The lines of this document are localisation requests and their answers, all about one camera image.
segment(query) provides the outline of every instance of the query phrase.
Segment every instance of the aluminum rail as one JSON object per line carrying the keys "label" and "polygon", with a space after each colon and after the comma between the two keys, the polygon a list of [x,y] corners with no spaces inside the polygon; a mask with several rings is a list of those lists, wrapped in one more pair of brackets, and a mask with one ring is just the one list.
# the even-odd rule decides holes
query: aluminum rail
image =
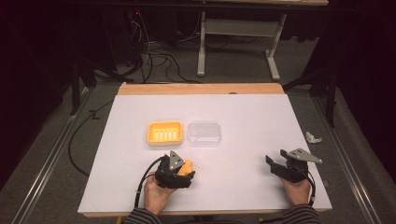
{"label": "aluminum rail", "polygon": [[379,219],[378,214],[375,211],[375,208],[373,207],[373,204],[371,203],[370,197],[367,193],[366,188],[364,185],[361,183],[361,180],[358,177],[358,174],[355,171],[355,168],[352,165],[352,162],[350,161],[347,151],[345,150],[344,146],[341,143],[341,140],[339,139],[337,132],[335,131],[334,128],[332,128],[329,124],[329,122],[326,119],[325,116],[325,109],[323,103],[320,101],[318,97],[313,97],[313,102],[314,105],[317,107],[319,114],[321,115],[321,118],[323,119],[324,123],[326,124],[326,127],[332,137],[332,141],[335,144],[335,148],[337,150],[338,154],[338,159],[341,162],[342,168],[344,170],[344,173],[346,175],[346,179],[349,182],[349,185],[355,194],[356,200],[361,207],[361,211],[363,212],[364,217],[366,218],[366,221],[368,224],[380,224],[381,220]]}
{"label": "aluminum rail", "polygon": [[83,96],[83,101],[80,107],[78,108],[75,115],[71,116],[69,120],[64,125],[62,132],[58,139],[55,142],[51,152],[49,153],[46,162],[44,163],[43,167],[41,168],[40,173],[38,174],[37,178],[35,179],[35,183],[30,188],[27,196],[25,197],[23,203],[21,204],[20,209],[18,210],[17,214],[15,215],[14,219],[12,220],[12,224],[20,224],[26,223],[29,216],[32,214],[35,204],[37,203],[38,199],[44,187],[46,187],[47,182],[50,179],[53,169],[58,162],[62,149],[64,148],[64,143],[66,139],[69,137],[69,133],[72,130],[77,118],[78,114],[81,112],[81,108],[86,104],[88,99],[90,98],[92,91],[89,91],[88,88],[85,88],[82,91],[81,96]]}

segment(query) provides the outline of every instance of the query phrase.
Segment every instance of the desk leg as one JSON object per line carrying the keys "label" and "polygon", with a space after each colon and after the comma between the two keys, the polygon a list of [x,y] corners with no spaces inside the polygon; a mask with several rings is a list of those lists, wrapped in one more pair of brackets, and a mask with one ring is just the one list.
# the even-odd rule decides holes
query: desk leg
{"label": "desk leg", "polygon": [[201,15],[201,46],[198,55],[198,77],[205,75],[205,21],[206,13],[202,12]]}
{"label": "desk leg", "polygon": [[121,224],[122,223],[122,217],[117,217],[117,224]]}
{"label": "desk leg", "polygon": [[280,17],[279,25],[276,27],[276,33],[274,35],[272,48],[270,50],[265,51],[265,57],[267,58],[268,66],[270,67],[270,71],[271,71],[271,76],[274,81],[280,80],[280,76],[279,73],[277,72],[277,68],[274,60],[274,54],[277,47],[277,43],[279,42],[280,35],[282,34],[283,26],[285,25],[286,16],[287,16],[286,14],[282,14],[282,16]]}

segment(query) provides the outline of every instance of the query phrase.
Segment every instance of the table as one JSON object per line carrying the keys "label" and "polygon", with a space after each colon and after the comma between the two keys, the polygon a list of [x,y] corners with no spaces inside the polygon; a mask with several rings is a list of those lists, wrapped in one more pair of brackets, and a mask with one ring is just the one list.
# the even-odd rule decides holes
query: table
{"label": "table", "polygon": [[[207,0],[206,2],[218,3],[250,3],[250,4],[278,4],[278,5],[295,5],[295,6],[327,6],[327,0]],[[219,20],[207,19],[206,13],[201,13],[201,42],[198,54],[198,76],[205,75],[205,36],[212,35],[248,35],[248,36],[266,36],[272,37],[272,46],[265,50],[271,76],[274,81],[279,81],[280,76],[276,68],[274,54],[287,14],[281,14],[278,21],[240,21],[240,20]]]}
{"label": "table", "polygon": [[[193,121],[217,122],[220,145],[190,147],[183,141],[179,146],[149,146],[149,123],[169,119],[181,121],[184,128]],[[192,160],[196,174],[188,189],[179,189],[171,197],[162,215],[288,209],[282,184],[264,158],[268,155],[284,164],[279,150],[297,147],[309,151],[288,96],[278,84],[122,85],[78,212],[87,217],[127,216],[143,173],[170,150]],[[310,162],[309,169],[317,182],[314,207],[331,209],[316,165]]]}

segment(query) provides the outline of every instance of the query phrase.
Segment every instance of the wooden table edge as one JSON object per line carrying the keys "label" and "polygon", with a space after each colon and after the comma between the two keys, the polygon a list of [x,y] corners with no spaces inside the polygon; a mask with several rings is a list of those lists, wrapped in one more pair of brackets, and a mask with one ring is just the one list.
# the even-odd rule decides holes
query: wooden table edge
{"label": "wooden table edge", "polygon": [[[270,209],[270,210],[237,210],[237,211],[186,211],[186,212],[162,212],[159,216],[218,216],[218,215],[255,215],[255,214],[273,214],[282,213],[289,209]],[[326,212],[328,209],[317,209],[318,212]],[[129,212],[88,212],[81,213],[85,217],[128,217]]]}
{"label": "wooden table edge", "polygon": [[278,83],[126,84],[118,95],[155,94],[284,94]]}

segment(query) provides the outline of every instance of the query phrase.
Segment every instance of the yellow sponge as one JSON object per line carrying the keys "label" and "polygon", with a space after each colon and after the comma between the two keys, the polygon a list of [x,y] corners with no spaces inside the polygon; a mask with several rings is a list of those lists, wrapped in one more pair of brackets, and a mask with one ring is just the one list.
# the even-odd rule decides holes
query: yellow sponge
{"label": "yellow sponge", "polygon": [[177,175],[189,175],[192,172],[192,162],[185,160],[183,166],[181,166]]}

